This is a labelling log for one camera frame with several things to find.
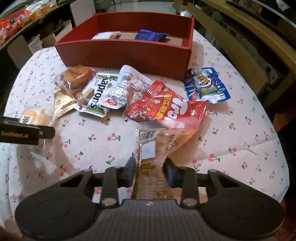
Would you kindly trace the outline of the orange mooncake packet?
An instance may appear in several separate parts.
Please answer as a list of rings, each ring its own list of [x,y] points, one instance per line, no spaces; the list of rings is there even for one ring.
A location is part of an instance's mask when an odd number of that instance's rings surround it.
[[[54,79],[54,84],[68,94],[74,94],[83,89],[95,74],[93,68],[81,65],[74,66],[58,74]]]

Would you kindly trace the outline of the white pouch snack packet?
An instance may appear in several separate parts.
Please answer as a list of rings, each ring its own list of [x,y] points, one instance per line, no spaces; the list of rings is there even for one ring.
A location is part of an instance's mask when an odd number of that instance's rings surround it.
[[[153,81],[129,65],[123,65],[117,81],[111,82],[99,99],[99,104],[110,109],[120,109],[137,102]]]

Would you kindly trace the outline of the blue snack bag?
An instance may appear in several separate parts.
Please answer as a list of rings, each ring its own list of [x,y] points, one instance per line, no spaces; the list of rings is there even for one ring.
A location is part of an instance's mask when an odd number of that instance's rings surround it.
[[[183,83],[190,101],[216,104],[231,98],[217,71],[212,67],[190,68]]]

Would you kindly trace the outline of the gold foil snack packet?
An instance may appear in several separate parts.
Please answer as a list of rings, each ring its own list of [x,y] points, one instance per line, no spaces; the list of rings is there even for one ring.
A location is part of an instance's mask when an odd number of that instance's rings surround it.
[[[54,116],[59,118],[74,109],[77,101],[69,96],[63,89],[57,88],[53,91],[55,96]]]

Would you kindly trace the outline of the white wrapper in box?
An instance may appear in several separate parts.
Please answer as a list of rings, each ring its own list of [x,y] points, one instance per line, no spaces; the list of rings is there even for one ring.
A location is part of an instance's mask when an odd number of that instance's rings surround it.
[[[115,39],[120,34],[120,31],[97,33],[94,37],[92,37],[92,40]]]

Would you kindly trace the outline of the Kaprons wafer packet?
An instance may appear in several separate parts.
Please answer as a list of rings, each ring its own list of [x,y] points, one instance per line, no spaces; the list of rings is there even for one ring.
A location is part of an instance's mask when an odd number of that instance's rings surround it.
[[[108,114],[109,108],[100,104],[99,100],[102,98],[103,93],[117,82],[118,77],[118,73],[97,72],[82,90],[74,109],[81,113],[104,118]]]

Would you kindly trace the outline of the dark blue packet in box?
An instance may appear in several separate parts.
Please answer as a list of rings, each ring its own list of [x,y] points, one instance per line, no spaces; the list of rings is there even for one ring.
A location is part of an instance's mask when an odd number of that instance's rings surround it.
[[[167,33],[157,33],[149,30],[140,30],[135,36],[135,40],[162,42],[168,37]]]

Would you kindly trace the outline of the brown pastry clear packet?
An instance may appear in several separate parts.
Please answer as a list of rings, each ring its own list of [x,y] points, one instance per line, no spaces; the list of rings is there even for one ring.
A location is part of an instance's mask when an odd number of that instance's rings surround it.
[[[183,146],[195,132],[195,128],[139,130],[139,157],[132,199],[172,199],[163,165],[168,155]]]

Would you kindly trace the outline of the red chips bag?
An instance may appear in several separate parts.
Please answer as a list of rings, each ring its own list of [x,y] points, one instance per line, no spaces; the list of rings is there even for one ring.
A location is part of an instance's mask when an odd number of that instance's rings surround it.
[[[125,110],[134,121],[156,121],[167,128],[198,129],[208,101],[187,101],[164,83],[155,81],[144,95]]]

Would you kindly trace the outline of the red cardboard box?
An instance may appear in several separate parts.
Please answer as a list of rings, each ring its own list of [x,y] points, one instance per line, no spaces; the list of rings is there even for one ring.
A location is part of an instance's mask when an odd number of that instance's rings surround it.
[[[153,12],[113,12],[93,15],[60,39],[55,47],[66,66],[120,69],[129,65],[141,73],[176,80],[185,78],[192,52],[194,19]],[[180,39],[180,45],[135,39],[99,39],[101,32],[137,33],[150,30]]]

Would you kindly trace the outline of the white round bun packet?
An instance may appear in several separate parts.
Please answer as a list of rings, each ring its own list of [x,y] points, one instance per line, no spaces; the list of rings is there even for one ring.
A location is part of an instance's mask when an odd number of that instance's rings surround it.
[[[26,125],[50,126],[54,116],[51,105],[26,106],[23,110],[19,123]]]

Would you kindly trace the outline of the cherry print tablecloth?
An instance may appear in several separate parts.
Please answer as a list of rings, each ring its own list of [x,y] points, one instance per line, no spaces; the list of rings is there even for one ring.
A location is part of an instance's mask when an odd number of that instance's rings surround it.
[[[281,201],[290,185],[287,161],[264,108],[233,65],[200,33],[193,37],[191,67],[213,67],[230,99],[207,106],[201,127],[174,152],[178,166],[205,173],[217,169]],[[20,118],[27,106],[54,104],[55,75],[65,65],[54,47],[37,51],[10,92],[5,116]],[[1,144],[1,226],[8,227],[18,203],[84,169],[95,173],[124,166],[138,155],[137,131],[147,123],[125,121],[121,111],[104,118],[70,111],[55,122],[49,146]]]

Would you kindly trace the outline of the cluttered side shelf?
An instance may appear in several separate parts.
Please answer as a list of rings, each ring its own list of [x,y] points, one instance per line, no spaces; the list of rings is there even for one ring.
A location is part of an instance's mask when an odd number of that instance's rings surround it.
[[[1,49],[7,48],[17,37],[29,42],[59,32],[64,22],[74,22],[70,4],[74,1],[36,1],[1,19]]]

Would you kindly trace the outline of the wooden bench frame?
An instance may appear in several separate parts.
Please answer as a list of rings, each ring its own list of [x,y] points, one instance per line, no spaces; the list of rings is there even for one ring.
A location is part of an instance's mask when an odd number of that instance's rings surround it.
[[[261,99],[274,101],[295,83],[295,48],[232,1],[188,1],[192,16],[217,40]]]

